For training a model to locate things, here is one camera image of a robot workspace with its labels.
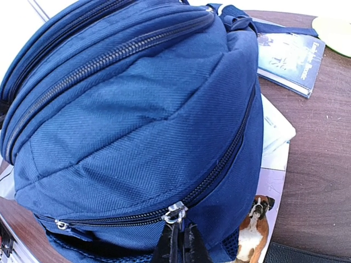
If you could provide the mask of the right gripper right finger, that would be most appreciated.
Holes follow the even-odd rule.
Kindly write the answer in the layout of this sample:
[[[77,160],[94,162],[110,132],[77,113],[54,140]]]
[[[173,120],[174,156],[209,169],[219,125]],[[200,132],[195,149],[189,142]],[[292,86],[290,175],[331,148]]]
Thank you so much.
[[[191,223],[184,231],[183,262],[212,263],[196,224]]]

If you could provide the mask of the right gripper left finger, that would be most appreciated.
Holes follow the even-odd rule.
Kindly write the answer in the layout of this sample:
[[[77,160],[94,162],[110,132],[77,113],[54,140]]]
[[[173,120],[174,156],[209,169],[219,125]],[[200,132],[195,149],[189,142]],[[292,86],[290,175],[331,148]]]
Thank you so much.
[[[158,244],[154,250],[152,263],[178,262],[179,223],[164,225]]]

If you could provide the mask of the navy blue backpack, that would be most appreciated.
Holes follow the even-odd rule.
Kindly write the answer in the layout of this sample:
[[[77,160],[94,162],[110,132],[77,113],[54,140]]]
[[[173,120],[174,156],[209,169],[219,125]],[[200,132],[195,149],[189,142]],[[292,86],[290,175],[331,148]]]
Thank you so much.
[[[1,83],[15,199],[71,262],[151,262],[166,223],[235,260],[263,151],[258,31],[229,5],[78,1]]]

